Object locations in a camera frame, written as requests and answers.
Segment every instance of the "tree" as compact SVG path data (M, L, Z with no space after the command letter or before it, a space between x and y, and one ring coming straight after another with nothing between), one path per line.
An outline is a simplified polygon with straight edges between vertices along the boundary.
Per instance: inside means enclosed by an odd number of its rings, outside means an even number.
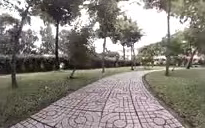
M21 41L18 46L19 54L36 54L36 45L34 44L38 41L38 37L36 36L36 32L28 29L27 31L23 31L21 34Z
M139 29L136 22L132 22L129 20L128 29L126 30L125 36L126 36L126 45L127 47L131 47L131 70L134 70L135 66L135 43L137 43L143 36L142 30Z
M123 47L123 59L125 60L125 47L127 45L126 32L129 30L129 20L125 16L117 20L115 25L115 36L112 38L114 42L119 42Z
M105 73L105 52L106 52L106 39L113 37L115 33L115 24L120 9L118 8L117 0L96 0L89 4L90 14L96 18L100 24L98 31L99 38L104 39L103 54L102 54L102 73Z
M89 59L90 35L90 29L84 27L80 31L72 30L68 36L68 58L73 65L73 71L70 75L70 79L74 78L76 67L86 64Z
M40 34L42 37L42 42L39 49L40 54L55 54L55 43L51 26L47 25L46 28L41 28Z
M17 22L18 19L13 18L9 14L0 15L0 54L11 54L11 32L14 31L13 25Z
M59 70L59 26L66 25L75 19L79 14L79 6L83 4L83 0L43 0L40 9L49 22L53 22L56 27L55 36L55 57L56 70Z
M21 2L20 0L14 0L13 2L8 0L0 0L0 6L5 7L10 10L14 10L19 13L21 20L17 22L14 26L14 31L11 32L11 42L12 44L12 60L11 60L11 79L12 79L12 88L17 88L17 80L16 80L16 52L17 45L19 44L19 40L21 37L21 33L23 30L23 26L25 23L30 23L30 10L35 5L39 3L38 0L25 0L25 2Z
M167 37L168 37L168 43L166 47L166 72L165 75L169 76L169 67L170 67L170 50L169 50L169 44L170 44L170 16L171 16L171 2L173 0L143 0L145 2L146 8L158 8L159 10L164 10L167 12Z

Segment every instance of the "curved walkway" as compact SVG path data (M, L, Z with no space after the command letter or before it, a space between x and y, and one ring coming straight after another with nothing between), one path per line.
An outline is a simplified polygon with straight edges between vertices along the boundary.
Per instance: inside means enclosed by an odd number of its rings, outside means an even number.
M183 128L144 87L145 73L101 79L12 128Z

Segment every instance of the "patterned paving tile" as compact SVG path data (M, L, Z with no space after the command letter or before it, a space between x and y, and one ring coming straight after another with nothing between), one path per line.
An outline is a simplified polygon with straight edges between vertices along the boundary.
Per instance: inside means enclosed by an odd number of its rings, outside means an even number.
M145 73L101 79L12 128L183 128L145 88Z
M22 121L12 126L11 128L51 128L51 127L29 118L25 121Z

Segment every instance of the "park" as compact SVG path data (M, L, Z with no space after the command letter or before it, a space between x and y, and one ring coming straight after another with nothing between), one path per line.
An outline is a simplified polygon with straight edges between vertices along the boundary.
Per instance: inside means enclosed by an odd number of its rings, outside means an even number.
M0 128L205 128L205 1L0 0Z

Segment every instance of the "tree trunk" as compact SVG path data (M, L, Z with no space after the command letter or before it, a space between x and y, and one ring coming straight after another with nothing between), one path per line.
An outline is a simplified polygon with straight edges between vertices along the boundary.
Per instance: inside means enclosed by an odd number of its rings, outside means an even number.
M165 76L169 76L169 68L170 68L170 49L169 49L169 45L170 45L170 12L171 12L171 0L168 0L168 14L167 14L167 38L168 38L168 42L167 42L167 47L166 47L166 72L165 72Z
M136 67L135 44L133 44L132 46L133 46L133 48L132 48L132 52L133 52L133 64L134 64L134 67Z
M195 56L196 51L197 51L197 49L192 52L191 57L190 57L190 59L189 59L188 62L187 62L187 67L186 67L187 69L190 69L190 68L191 68L192 62L193 62L193 58L194 58L194 56Z
M131 70L134 70L134 64L133 64L133 45L131 46Z
M69 76L70 79L74 79L74 74L75 74L75 72L76 72L76 68L74 68L74 69L72 70L72 73L71 73L71 75Z
M55 70L59 70L59 57L58 57L58 34L59 34L59 21L55 24L56 36L55 36Z
M16 80L16 53L17 53L17 45L19 44L19 39L21 36L21 32L23 30L23 25L25 22L25 19L27 17L27 14L29 12L30 5L26 8L24 15L22 16L21 23L17 28L17 32L14 33L14 37L12 35L11 41L13 42L12 45L12 60L11 60L11 80L12 80L12 88L18 88L17 80Z
M104 38L104 44L103 44L102 73L105 73L105 50L106 50L106 37Z
M123 47L123 59L125 61L125 45L122 45L122 47Z

